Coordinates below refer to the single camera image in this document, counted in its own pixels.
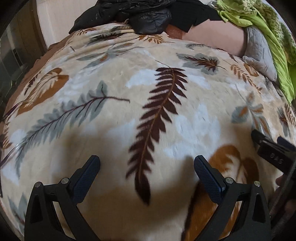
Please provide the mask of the person's right hand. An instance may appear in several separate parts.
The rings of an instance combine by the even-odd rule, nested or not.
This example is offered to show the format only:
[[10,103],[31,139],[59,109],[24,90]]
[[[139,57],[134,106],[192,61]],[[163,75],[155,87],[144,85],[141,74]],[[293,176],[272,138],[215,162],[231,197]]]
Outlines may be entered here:
[[276,179],[275,183],[278,188],[270,203],[270,215],[275,216],[280,211],[284,211],[288,217],[293,216],[295,213],[295,180],[283,174]]

